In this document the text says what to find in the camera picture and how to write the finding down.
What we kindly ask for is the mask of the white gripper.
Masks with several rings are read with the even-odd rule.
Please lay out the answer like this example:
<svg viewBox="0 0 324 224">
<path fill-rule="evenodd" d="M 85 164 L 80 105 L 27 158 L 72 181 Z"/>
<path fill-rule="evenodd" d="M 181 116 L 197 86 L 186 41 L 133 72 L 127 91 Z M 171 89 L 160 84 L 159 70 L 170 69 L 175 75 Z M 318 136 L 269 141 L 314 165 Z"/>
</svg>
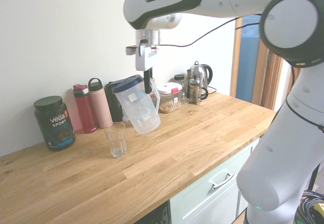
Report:
<svg viewBox="0 0 324 224">
<path fill-rule="evenodd" d="M 151 92 L 150 78 L 153 78 L 153 68 L 158 63 L 158 47 L 139 45 L 136 49 L 136 70 L 144 71 L 145 93 Z"/>
</svg>

